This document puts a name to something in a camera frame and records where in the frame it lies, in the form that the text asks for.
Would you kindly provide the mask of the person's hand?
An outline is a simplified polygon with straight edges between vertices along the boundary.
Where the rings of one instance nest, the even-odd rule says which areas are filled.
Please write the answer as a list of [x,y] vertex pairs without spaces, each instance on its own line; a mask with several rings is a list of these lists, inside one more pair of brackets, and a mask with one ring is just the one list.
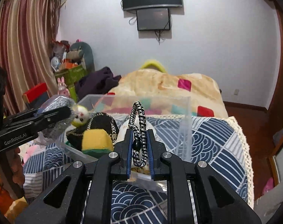
[[18,184],[20,187],[25,183],[25,176],[23,173],[23,166],[21,164],[21,157],[19,156],[20,148],[17,147],[14,149],[14,156],[11,162],[11,170],[12,170],[12,180],[14,183]]

